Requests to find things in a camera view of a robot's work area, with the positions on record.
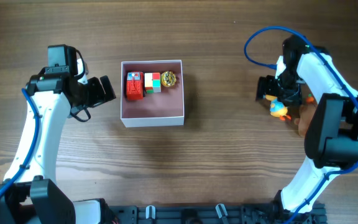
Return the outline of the pink white box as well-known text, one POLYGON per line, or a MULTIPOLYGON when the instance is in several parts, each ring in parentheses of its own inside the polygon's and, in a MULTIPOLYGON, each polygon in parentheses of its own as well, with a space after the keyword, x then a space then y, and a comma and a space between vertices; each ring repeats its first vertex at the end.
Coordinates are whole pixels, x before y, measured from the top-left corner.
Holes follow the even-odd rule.
POLYGON ((121 121, 127 128, 150 126, 182 126, 185 120, 185 93, 181 60, 127 61, 121 63, 121 121), (146 94, 141 100, 126 97, 129 72, 173 72, 177 82, 162 87, 160 93, 146 94))

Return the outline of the brown plush capybara toy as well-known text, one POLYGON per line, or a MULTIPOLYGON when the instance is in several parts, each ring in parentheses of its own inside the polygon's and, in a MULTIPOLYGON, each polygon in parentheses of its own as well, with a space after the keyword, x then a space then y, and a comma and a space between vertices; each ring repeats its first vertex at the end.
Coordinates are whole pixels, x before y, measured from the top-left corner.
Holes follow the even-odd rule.
POLYGON ((311 120, 317 108, 317 102, 312 94, 309 94, 305 102, 299 107, 299 118, 294 120, 294 123, 298 126, 298 134, 305 138, 311 120))

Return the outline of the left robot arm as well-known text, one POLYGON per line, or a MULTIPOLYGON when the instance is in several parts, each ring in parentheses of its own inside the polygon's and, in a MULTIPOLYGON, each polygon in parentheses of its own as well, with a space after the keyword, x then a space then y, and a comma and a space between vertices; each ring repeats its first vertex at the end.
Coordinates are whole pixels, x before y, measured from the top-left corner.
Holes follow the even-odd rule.
POLYGON ((27 115, 14 160, 0 183, 0 223, 120 223, 102 198, 71 201, 56 184, 56 160, 68 118, 82 121, 115 99, 107 76, 87 78, 79 50, 48 47, 48 65, 22 93, 27 115))

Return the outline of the yellow round gear toy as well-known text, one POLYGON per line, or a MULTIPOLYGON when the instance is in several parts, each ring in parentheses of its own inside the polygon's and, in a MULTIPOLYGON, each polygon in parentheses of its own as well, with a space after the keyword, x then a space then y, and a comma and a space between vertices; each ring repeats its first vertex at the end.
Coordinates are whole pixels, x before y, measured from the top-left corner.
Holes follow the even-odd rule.
POLYGON ((161 74, 160 81, 164 87, 170 88, 176 84, 177 78, 172 71, 166 71, 161 74))

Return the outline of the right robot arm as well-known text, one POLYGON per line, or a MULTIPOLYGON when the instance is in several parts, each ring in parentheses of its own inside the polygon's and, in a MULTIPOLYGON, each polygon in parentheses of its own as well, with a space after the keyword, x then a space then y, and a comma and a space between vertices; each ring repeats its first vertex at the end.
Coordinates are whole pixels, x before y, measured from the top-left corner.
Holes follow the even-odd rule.
POLYGON ((305 131, 306 157, 278 194, 286 212, 310 212, 322 191, 358 161, 358 91, 334 68, 324 47, 292 35, 283 42, 274 76, 260 77, 256 100, 270 102, 270 114, 285 121, 288 109, 309 101, 316 111, 305 131))

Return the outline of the yellow duck toy blue hat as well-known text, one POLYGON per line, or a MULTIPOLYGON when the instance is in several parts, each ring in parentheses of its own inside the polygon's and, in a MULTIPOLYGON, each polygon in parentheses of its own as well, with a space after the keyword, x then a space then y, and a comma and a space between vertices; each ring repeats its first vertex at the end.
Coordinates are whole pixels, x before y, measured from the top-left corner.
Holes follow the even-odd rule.
POLYGON ((265 95, 264 98, 270 101, 270 114, 273 117, 282 121, 291 120, 291 116, 288 115, 288 108, 276 96, 265 95))

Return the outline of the red toy truck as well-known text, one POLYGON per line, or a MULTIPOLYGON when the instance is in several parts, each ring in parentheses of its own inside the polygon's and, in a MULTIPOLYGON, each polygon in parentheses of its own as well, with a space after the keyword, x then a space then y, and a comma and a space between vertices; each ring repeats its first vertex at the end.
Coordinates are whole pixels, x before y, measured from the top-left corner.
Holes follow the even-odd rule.
POLYGON ((142 100, 144 96, 144 73, 129 72, 126 77, 126 98, 129 101, 136 101, 142 100))

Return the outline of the colourful puzzle cube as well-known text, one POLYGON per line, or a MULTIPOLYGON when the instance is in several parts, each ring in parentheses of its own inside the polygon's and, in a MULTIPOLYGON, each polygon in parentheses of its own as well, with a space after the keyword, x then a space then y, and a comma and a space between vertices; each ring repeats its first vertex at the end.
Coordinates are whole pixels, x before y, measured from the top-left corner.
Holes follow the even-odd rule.
POLYGON ((160 73, 145 73, 144 86, 146 93, 160 93, 162 85, 160 81, 160 73))

